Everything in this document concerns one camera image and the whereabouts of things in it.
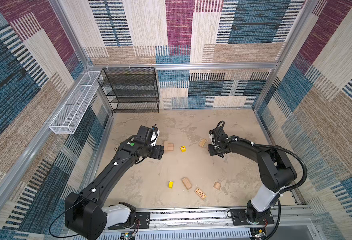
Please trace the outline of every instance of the white wire basket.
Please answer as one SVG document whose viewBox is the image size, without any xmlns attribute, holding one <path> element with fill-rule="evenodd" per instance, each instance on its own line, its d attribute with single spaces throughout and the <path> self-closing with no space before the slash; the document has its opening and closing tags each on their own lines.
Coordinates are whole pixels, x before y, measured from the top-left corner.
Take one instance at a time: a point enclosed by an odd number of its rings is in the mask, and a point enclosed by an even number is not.
<svg viewBox="0 0 352 240">
<path fill-rule="evenodd" d="M 75 133 L 89 103 L 99 87 L 98 80 L 103 80 L 98 71 L 86 72 L 84 74 L 66 103 L 49 125 L 52 132 L 55 134 Z"/>
</svg>

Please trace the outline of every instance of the beige floor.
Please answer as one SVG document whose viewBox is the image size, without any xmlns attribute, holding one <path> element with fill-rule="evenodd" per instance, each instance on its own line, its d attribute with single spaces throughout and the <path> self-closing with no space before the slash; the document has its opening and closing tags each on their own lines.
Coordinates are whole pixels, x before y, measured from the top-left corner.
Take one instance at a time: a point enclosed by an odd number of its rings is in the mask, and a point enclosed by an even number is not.
<svg viewBox="0 0 352 240">
<path fill-rule="evenodd" d="M 160 113 L 119 113 L 114 119 L 106 150 L 98 173 L 115 154 L 114 148 L 130 135 L 136 134 L 140 125 L 157 124 L 160 130 L 157 144 L 164 140 L 174 143 L 174 151 L 165 152 L 161 160 L 145 159 L 131 167 L 120 179 L 105 202 L 106 206 L 127 202 L 138 208 L 240 206 L 246 205 L 260 187 L 257 163 L 238 154 L 225 158 L 210 156 L 207 144 L 198 146 L 208 131 L 225 121 L 224 131 L 253 142 L 266 144 L 265 136 L 252 110 L 160 110 Z M 181 152 L 181 146 L 187 148 Z M 181 179 L 188 177 L 193 188 L 187 190 Z M 173 181 L 173 189 L 168 182 Z M 213 188 L 215 182 L 222 187 Z M 207 198 L 200 199 L 194 190 L 199 187 Z M 293 205 L 291 192 L 281 198 L 281 204 Z"/>
</svg>

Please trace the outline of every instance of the black mesh shelf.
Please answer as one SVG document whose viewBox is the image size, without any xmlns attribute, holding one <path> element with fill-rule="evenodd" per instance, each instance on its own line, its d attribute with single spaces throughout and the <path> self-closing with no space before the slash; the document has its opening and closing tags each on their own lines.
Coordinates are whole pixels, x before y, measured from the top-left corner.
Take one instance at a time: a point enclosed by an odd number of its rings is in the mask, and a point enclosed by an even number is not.
<svg viewBox="0 0 352 240">
<path fill-rule="evenodd" d="M 104 68 L 99 81 L 115 113 L 158 113 L 154 68 Z"/>
</svg>

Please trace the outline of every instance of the wooden block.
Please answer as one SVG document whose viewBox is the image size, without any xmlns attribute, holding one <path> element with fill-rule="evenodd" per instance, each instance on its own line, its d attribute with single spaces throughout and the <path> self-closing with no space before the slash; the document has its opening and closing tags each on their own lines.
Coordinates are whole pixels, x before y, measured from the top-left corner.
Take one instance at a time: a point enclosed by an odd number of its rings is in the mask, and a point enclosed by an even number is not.
<svg viewBox="0 0 352 240">
<path fill-rule="evenodd" d="M 168 151 L 168 141 L 167 140 L 164 141 L 163 146 L 164 146 L 164 151 Z"/>
<path fill-rule="evenodd" d="M 207 142 L 207 140 L 203 138 L 203 139 L 200 141 L 199 146 L 200 146 L 200 147 L 204 147 L 204 144 L 205 144 L 206 142 Z"/>
<path fill-rule="evenodd" d="M 173 143 L 168 143 L 167 151 L 173 151 Z"/>
<path fill-rule="evenodd" d="M 192 184 L 187 177 L 183 178 L 182 181 L 187 190 L 192 188 Z"/>
<path fill-rule="evenodd" d="M 215 182 L 215 184 L 213 185 L 213 187 L 220 191 L 221 184 L 218 183 L 218 182 Z"/>
<path fill-rule="evenodd" d="M 195 190 L 195 193 L 196 193 L 202 200 L 204 200 L 204 199 L 207 197 L 207 195 L 205 195 L 205 193 L 203 193 L 202 190 L 200 190 L 199 188 L 197 188 L 197 189 Z"/>
</svg>

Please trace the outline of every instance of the robotic arm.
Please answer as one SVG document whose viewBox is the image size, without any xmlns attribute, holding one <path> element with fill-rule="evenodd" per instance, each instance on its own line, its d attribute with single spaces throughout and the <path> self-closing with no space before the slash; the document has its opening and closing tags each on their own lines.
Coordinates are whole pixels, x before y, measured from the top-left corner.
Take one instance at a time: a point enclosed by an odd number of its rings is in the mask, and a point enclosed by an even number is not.
<svg viewBox="0 0 352 240">
<path fill-rule="evenodd" d="M 136 135 L 120 143 L 115 156 L 97 178 L 79 194 L 72 192 L 65 199 L 65 226 L 89 240 L 98 238 L 104 228 L 118 223 L 131 227 L 135 221 L 135 207 L 124 202 L 102 207 L 130 167 L 146 157 L 161 159 L 164 147 L 156 145 L 158 135 L 156 125 L 151 128 L 141 126 Z"/>
<path fill-rule="evenodd" d="M 230 152 L 237 153 L 259 165 L 262 185 L 255 197 L 248 202 L 245 212 L 248 223 L 259 224 L 270 214 L 270 208 L 283 192 L 295 189 L 305 182 L 306 166 L 296 154 L 280 146 L 259 145 L 237 136 L 228 137 L 223 131 L 224 124 L 221 121 L 215 129 L 209 131 L 212 144 L 208 145 L 208 151 L 211 156 L 220 157 Z M 290 187 L 288 185 L 297 178 L 297 173 L 286 153 L 294 156 L 303 168 L 302 179 Z"/>
</svg>

